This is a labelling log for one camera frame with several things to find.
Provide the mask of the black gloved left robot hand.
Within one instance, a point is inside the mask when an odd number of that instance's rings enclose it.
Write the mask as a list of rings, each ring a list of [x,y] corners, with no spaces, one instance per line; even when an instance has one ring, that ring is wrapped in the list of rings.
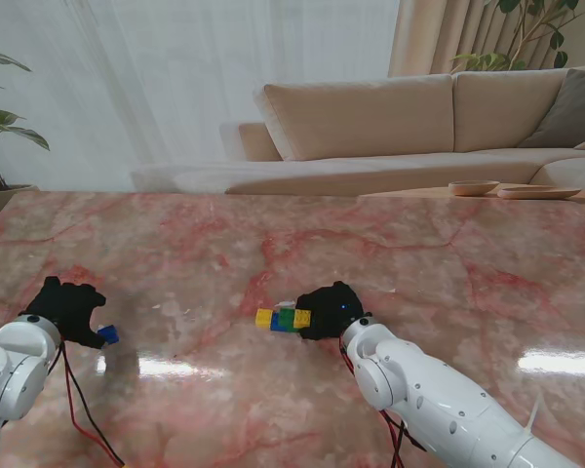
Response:
[[[105,339],[91,328],[94,309],[106,297],[89,284],[62,283],[56,276],[45,278],[43,287],[21,315],[36,315],[52,322],[66,341],[101,349]]]

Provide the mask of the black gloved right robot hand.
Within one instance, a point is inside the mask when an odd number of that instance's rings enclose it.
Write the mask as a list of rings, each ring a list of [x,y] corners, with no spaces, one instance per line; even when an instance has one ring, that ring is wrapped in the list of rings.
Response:
[[[310,326],[299,331],[308,340],[339,338],[352,323],[365,316],[360,299],[340,281],[301,295],[295,308],[311,312]]]

